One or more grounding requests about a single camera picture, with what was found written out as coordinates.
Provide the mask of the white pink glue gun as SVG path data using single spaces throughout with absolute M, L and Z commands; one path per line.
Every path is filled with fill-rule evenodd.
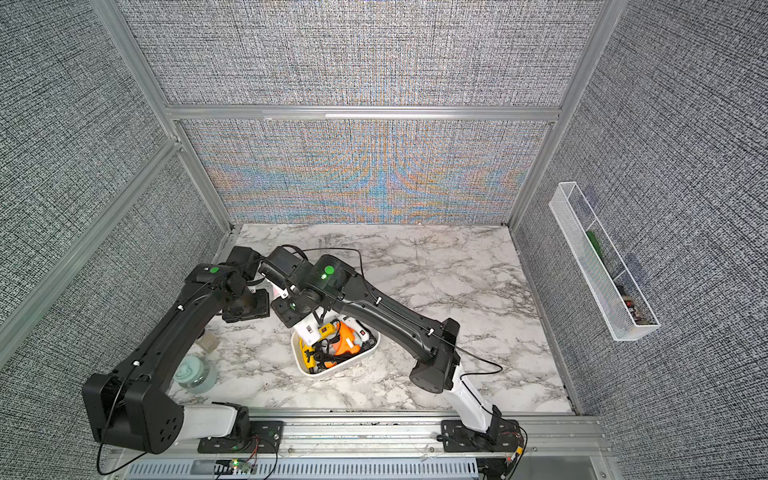
M 308 316 L 293 326 L 293 330 L 308 346 L 312 346 L 321 340 L 322 335 L 319 332 L 319 328 L 320 324 L 313 316 Z

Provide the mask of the yellow glue gun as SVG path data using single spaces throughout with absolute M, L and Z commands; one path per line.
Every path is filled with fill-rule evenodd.
M 315 354 L 321 351 L 322 342 L 332 337 L 336 332 L 333 324 L 326 324 L 319 328 L 320 339 L 313 345 L 308 345 L 304 340 L 299 339 L 298 345 L 302 354 L 302 361 L 310 374 L 319 373 L 325 368 L 323 362 L 315 359 Z

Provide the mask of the white plastic storage box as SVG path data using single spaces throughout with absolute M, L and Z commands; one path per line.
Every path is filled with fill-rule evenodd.
M 351 367 L 371 356 L 378 348 L 378 331 L 348 316 L 333 314 L 324 320 L 316 332 L 319 339 L 312 345 L 294 332 L 291 347 L 299 372 L 307 377 L 322 379 Z

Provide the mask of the white orange glue gun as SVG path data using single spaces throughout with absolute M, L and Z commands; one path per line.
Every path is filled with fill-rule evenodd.
M 361 352 L 370 350 L 376 345 L 376 337 L 369 329 L 354 318 L 347 318 L 344 323 L 353 331 L 355 335 L 355 345 L 360 347 Z

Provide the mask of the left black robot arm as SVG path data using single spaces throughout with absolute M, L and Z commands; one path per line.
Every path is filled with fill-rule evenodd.
M 97 442 L 159 454 L 182 437 L 192 420 L 167 394 L 173 375 L 214 316 L 253 310 L 248 283 L 261 259 L 249 247 L 236 247 L 222 264 L 197 265 L 139 346 L 109 373 L 86 380 L 82 397 Z

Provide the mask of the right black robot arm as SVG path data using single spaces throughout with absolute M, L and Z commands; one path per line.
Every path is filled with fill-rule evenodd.
M 351 317 L 396 342 L 416 361 L 409 378 L 417 387 L 445 397 L 458 413 L 442 439 L 451 451 L 497 452 L 523 448 L 518 422 L 503 418 L 470 382 L 456 344 L 460 325 L 437 321 L 398 303 L 369 283 L 362 269 L 333 255 L 311 262 L 292 246 L 264 257 L 259 273 L 280 290 L 271 307 L 284 325 L 308 345 L 320 339 L 317 311 Z

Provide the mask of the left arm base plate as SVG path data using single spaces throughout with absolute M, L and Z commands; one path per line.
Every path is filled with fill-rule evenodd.
M 197 446 L 200 454 L 235 455 L 252 453 L 277 453 L 282 441 L 283 421 L 250 421 L 248 427 L 236 425 L 234 432 L 225 437 L 201 439 Z

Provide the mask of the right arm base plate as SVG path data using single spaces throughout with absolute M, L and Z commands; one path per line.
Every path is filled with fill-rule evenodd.
M 448 453 L 511 453 L 525 445 L 517 422 L 496 422 L 485 432 L 466 427 L 460 420 L 443 420 L 436 440 Z

